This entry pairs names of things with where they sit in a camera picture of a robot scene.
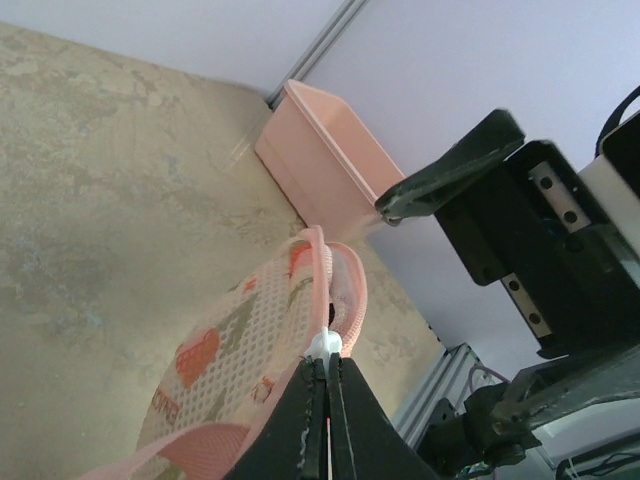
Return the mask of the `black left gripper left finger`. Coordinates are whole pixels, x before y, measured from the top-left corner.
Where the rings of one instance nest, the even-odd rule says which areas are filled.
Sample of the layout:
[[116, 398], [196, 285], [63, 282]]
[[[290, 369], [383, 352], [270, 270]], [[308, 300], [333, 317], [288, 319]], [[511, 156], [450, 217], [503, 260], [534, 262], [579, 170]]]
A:
[[226, 474], [236, 480], [328, 477], [327, 382], [323, 362], [300, 361], [264, 428]]

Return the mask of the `floral mesh laundry bag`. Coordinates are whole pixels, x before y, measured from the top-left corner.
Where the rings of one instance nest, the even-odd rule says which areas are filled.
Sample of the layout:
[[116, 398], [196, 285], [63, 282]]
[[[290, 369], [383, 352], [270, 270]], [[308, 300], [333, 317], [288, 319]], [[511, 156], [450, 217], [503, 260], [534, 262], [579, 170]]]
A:
[[216, 301], [177, 348], [135, 453], [93, 479], [220, 479], [257, 438], [298, 363], [349, 356], [367, 307], [362, 262], [317, 226]]

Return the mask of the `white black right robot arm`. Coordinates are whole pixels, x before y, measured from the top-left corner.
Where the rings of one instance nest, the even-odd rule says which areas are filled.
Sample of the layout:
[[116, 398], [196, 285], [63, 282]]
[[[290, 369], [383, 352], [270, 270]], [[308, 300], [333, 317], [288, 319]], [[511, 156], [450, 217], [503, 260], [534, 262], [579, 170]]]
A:
[[539, 345], [539, 365], [425, 428], [417, 452], [441, 476], [516, 464], [537, 428], [638, 397], [639, 118], [625, 106], [581, 171], [494, 110], [375, 207], [392, 226], [434, 217], [473, 281], [501, 284]]

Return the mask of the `pink plastic bin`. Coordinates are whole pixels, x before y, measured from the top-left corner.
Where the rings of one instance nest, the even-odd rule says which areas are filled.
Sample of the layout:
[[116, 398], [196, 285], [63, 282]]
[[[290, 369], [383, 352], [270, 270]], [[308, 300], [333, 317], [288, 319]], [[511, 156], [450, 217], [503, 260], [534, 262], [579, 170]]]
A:
[[375, 202], [404, 179], [343, 99], [295, 80], [286, 83], [255, 152], [304, 223], [334, 241], [379, 229]]

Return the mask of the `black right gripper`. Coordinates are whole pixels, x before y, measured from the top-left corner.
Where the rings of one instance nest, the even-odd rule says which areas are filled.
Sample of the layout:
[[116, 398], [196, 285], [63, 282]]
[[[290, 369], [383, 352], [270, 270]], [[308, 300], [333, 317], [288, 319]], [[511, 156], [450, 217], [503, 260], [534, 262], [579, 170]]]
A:
[[390, 226], [439, 210], [473, 281], [504, 286], [541, 357], [637, 342], [635, 259], [558, 148], [524, 140], [495, 109], [374, 207]]

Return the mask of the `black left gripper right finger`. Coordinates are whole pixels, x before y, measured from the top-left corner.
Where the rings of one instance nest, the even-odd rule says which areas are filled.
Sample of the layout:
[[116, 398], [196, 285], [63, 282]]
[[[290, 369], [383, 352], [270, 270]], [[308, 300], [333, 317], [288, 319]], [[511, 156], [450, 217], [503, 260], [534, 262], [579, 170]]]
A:
[[353, 359], [330, 357], [327, 388], [334, 479], [438, 477], [395, 430]]

